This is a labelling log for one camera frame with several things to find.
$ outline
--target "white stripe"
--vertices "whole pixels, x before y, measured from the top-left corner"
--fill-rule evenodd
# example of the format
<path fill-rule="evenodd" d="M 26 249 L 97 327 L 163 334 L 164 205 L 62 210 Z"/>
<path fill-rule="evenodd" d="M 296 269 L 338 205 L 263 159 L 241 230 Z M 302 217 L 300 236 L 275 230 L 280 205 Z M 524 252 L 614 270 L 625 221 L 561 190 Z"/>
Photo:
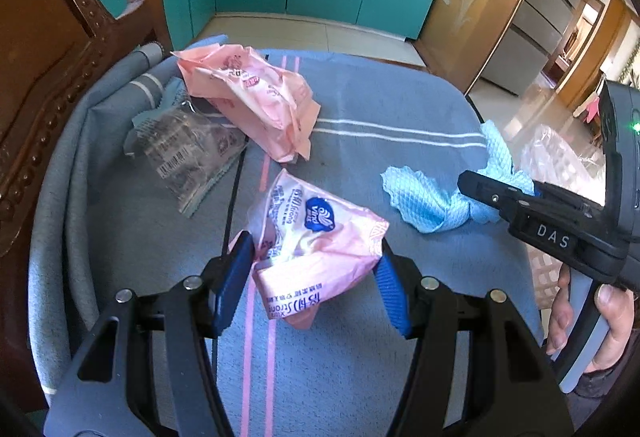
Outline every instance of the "white stripe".
<path fill-rule="evenodd" d="M 482 137 L 484 138 L 484 135 L 478 132 L 470 132 L 470 133 L 430 132 L 426 130 L 413 130 L 412 128 L 397 128 L 394 126 L 385 126 L 384 124 L 376 124 L 374 122 L 355 121 L 352 119 L 324 119 L 319 117 L 318 122 L 328 122 L 331 124 L 353 124 L 355 126 L 368 126 L 369 128 L 380 128 L 380 130 L 388 130 L 393 132 L 404 132 L 404 133 L 417 133 L 420 135 L 433 135 L 435 137 L 450 137 L 450 138 Z"/>
<path fill-rule="evenodd" d="M 431 146 L 450 146 L 452 148 L 469 148 L 472 146 L 478 146 L 479 148 L 486 148 L 486 144 L 481 144 L 479 142 L 466 142 L 464 144 L 452 144 L 450 142 L 435 142 L 435 141 L 425 141 L 424 139 L 407 139 L 404 137 L 389 137 L 388 135 L 380 135 L 379 133 L 347 132 L 344 130 L 328 130 L 326 128 L 314 128 L 314 132 L 332 133 L 334 135 L 345 135 L 347 137 L 370 137 L 373 139 L 384 139 L 385 141 L 393 141 L 393 142 L 412 142 L 416 144 L 429 144 Z"/>
<path fill-rule="evenodd" d="M 153 94 L 151 94 L 151 91 L 139 81 L 131 81 L 131 83 L 135 84 L 139 88 L 142 88 L 142 91 L 146 94 L 146 97 L 148 98 L 149 103 L 151 103 L 151 108 L 155 108 L 156 102 L 154 101 L 154 96 Z"/>
<path fill-rule="evenodd" d="M 162 86 L 162 83 L 160 83 L 160 80 L 158 78 L 156 78 L 155 76 L 153 76 L 152 74 L 149 74 L 148 72 L 145 72 L 143 74 L 143 76 L 146 76 L 147 78 L 149 78 L 151 81 L 153 81 L 158 88 L 160 89 L 160 93 L 164 94 L 164 86 Z"/>

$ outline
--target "human hand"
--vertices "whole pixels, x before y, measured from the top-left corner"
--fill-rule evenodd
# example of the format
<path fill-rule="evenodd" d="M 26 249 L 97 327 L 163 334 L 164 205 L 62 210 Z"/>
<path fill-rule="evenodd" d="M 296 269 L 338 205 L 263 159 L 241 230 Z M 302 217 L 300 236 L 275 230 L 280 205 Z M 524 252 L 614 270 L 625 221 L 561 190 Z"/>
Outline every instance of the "human hand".
<path fill-rule="evenodd" d="M 566 328 L 574 319 L 574 310 L 569 303 L 570 279 L 569 266 L 562 264 L 558 278 L 560 290 L 551 306 L 549 318 L 546 341 L 546 353 L 549 355 L 564 348 L 567 342 Z M 609 324 L 609 332 L 584 373 L 613 367 L 625 352 L 634 323 L 634 295 L 630 290 L 622 291 L 611 285 L 601 285 L 596 291 L 595 304 Z"/>

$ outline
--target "wooden chair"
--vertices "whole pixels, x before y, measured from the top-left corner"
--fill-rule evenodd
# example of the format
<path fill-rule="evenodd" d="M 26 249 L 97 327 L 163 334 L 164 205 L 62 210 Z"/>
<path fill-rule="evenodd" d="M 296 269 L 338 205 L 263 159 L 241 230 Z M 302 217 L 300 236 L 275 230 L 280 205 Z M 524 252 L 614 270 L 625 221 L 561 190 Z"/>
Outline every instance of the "wooden chair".
<path fill-rule="evenodd" d="M 0 389 L 45 406 L 27 326 L 33 213 L 52 150 L 82 94 L 137 45 L 171 49 L 162 0 L 0 0 Z"/>

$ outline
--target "vinda logo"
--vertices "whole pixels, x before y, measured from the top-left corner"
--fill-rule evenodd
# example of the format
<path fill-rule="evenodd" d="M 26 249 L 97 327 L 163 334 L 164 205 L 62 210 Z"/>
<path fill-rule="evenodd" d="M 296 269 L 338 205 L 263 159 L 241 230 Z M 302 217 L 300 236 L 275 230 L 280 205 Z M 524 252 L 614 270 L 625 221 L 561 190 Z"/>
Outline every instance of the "vinda logo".
<path fill-rule="evenodd" d="M 538 236 L 559 245 L 562 249 L 569 245 L 570 238 L 566 235 L 559 235 L 557 229 L 548 229 L 545 224 L 538 227 Z"/>
<path fill-rule="evenodd" d="M 324 198 L 313 197 L 306 202 L 305 227 L 312 231 L 333 231 L 334 208 Z"/>

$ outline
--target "dark sleeve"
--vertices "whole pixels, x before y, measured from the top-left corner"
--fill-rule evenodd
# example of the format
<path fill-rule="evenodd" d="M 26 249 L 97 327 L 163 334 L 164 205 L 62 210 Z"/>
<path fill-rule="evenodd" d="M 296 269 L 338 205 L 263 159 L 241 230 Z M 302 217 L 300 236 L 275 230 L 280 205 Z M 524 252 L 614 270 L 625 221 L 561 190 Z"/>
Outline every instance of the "dark sleeve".
<path fill-rule="evenodd" d="M 582 423 L 589 418 L 609 393 L 609 390 L 625 368 L 633 348 L 638 344 L 638 340 L 638 330 L 634 329 L 626 344 L 625 353 L 613 367 L 583 374 L 574 391 L 566 395 L 567 406 L 575 429 L 580 428 Z"/>

